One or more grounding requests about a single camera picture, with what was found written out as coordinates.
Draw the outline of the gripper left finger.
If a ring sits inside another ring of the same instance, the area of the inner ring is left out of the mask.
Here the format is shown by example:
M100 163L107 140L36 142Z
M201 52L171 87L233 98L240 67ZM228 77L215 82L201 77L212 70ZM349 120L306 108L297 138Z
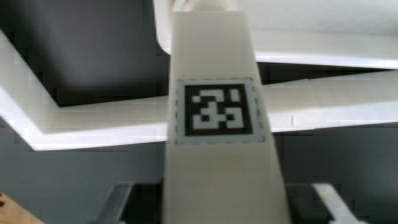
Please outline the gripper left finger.
M114 185L100 215L91 224L126 224L123 213L130 201L132 189L132 183Z

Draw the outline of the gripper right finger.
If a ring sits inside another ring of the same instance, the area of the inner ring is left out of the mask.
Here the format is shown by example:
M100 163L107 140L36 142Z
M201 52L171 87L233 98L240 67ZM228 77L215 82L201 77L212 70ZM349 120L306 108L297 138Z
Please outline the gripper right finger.
M329 183L315 183L313 188L333 215L329 224L368 224L354 216L334 186Z

